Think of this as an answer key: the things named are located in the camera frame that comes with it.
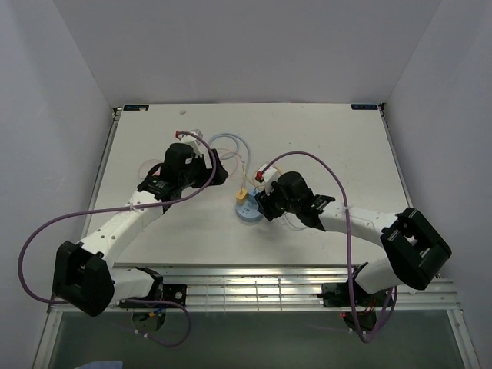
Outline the round blue power socket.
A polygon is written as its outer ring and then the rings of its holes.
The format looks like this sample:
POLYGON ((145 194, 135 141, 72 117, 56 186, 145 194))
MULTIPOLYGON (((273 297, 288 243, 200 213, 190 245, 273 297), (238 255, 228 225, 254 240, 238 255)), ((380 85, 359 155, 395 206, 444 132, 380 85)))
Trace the round blue power socket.
POLYGON ((264 218, 258 210, 258 202, 255 198, 258 193, 257 188, 248 189, 248 200, 243 205, 235 205, 235 213, 242 221, 255 223, 264 218))

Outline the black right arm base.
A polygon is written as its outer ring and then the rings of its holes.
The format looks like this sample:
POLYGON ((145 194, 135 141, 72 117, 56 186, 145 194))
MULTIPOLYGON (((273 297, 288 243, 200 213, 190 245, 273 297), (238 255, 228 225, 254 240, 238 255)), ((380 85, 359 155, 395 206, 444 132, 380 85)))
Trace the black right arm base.
MULTIPOLYGON (((376 308, 382 308, 387 291, 379 291, 376 294, 367 294, 354 283, 354 303, 357 310, 357 319, 363 332, 371 332, 377 323, 376 308)), ((351 312, 348 281, 343 283, 325 283, 321 285, 321 293, 317 295, 322 300, 325 308, 347 308, 341 313, 342 319, 348 328, 355 330, 354 315, 351 312)))

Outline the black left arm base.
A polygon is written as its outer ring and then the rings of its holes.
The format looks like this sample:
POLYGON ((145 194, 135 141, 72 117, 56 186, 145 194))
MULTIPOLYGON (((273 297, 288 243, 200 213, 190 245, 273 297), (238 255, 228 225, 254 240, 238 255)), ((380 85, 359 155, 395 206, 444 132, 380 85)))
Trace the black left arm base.
POLYGON ((164 347, 177 347, 183 344, 191 333, 191 316, 186 308, 187 296, 186 284, 160 284, 148 296, 119 301, 118 307, 125 310, 147 308, 146 312, 132 314, 134 333, 164 347), (167 313, 172 309, 183 312, 187 321, 183 337, 176 342, 163 341, 154 336, 154 333, 164 327, 167 313))

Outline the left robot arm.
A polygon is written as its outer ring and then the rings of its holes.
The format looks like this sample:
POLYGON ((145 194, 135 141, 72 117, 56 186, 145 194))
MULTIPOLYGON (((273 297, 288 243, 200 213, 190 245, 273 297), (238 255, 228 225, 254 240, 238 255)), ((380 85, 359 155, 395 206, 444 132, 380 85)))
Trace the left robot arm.
POLYGON ((184 190, 222 185, 228 177, 216 150, 204 153, 189 143, 173 143, 165 159, 151 168, 123 210, 96 231, 57 250, 53 293, 95 317, 112 302, 146 307, 163 298, 163 278, 149 268, 116 271, 122 252, 147 226, 179 200, 184 190))

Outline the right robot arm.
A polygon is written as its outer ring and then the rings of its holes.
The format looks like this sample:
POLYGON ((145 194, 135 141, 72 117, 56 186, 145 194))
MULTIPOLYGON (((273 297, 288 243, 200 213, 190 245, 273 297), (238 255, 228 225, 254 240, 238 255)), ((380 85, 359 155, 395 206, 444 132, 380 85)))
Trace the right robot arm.
POLYGON ((365 305, 379 291, 399 285, 426 289, 452 255, 447 242, 415 208, 400 213, 348 208, 331 196, 315 194, 296 171, 280 175, 268 169, 255 178, 264 185, 255 199, 268 221, 290 213, 308 228, 344 233, 384 250, 385 258, 353 271, 347 296, 356 305, 365 305))

